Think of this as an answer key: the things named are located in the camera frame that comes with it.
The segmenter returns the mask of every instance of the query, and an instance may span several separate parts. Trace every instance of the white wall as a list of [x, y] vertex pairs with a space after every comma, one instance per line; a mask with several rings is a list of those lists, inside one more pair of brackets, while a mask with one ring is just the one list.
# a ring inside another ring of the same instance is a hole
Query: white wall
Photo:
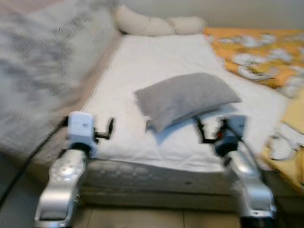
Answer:
[[120, 0], [154, 17], [199, 16], [213, 27], [304, 29], [304, 0]]

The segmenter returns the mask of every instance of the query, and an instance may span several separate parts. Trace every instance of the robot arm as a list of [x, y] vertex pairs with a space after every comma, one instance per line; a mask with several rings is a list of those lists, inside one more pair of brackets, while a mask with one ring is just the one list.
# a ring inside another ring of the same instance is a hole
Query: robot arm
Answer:
[[237, 199], [241, 225], [246, 228], [272, 228], [276, 207], [271, 189], [262, 181], [258, 168], [238, 150], [246, 119], [234, 115], [222, 120], [215, 139], [206, 139], [204, 125], [195, 118], [202, 143], [213, 145], [223, 160], [224, 174]]
[[87, 162], [96, 156], [97, 138], [110, 139], [114, 119], [107, 133], [97, 133], [94, 117], [73, 112], [68, 118], [67, 149], [49, 170], [49, 182], [40, 196], [35, 214], [36, 228], [72, 226], [80, 187], [86, 177]]

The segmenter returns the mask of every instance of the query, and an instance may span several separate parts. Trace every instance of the floor tile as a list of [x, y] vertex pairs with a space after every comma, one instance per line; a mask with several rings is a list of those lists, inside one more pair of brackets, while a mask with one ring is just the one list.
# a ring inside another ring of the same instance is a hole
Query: floor tile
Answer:
[[88, 228], [183, 228], [182, 211], [95, 209]]
[[92, 215], [92, 208], [79, 208], [75, 216], [75, 224], [73, 228], [87, 228], [90, 217]]
[[235, 214], [212, 212], [184, 212], [185, 228], [239, 228]]

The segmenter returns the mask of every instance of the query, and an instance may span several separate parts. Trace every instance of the yellow blanket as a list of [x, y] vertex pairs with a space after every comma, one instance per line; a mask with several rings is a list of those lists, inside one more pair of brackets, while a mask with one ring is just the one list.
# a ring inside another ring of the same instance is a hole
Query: yellow blanket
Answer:
[[263, 159], [304, 194], [304, 87], [291, 103], [262, 153]]
[[206, 28], [211, 46], [228, 71], [274, 89], [294, 89], [304, 73], [304, 31]]

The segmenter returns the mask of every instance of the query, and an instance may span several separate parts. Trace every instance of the white bed sheet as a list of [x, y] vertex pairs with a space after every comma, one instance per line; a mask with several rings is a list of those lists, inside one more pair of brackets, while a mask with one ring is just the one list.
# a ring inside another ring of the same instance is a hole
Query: white bed sheet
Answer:
[[104, 131], [110, 117], [116, 119], [111, 140], [98, 145], [99, 160], [139, 163], [192, 172], [222, 171], [212, 148], [198, 143], [192, 120], [162, 133], [145, 131], [145, 121], [133, 92], [182, 74], [206, 72], [230, 85], [242, 98], [201, 116], [208, 134], [217, 119], [227, 114], [248, 116], [245, 140], [260, 153], [284, 113], [287, 99], [266, 86], [252, 83], [224, 70], [203, 35], [138, 37], [125, 36], [90, 101], [82, 111], [96, 116]]

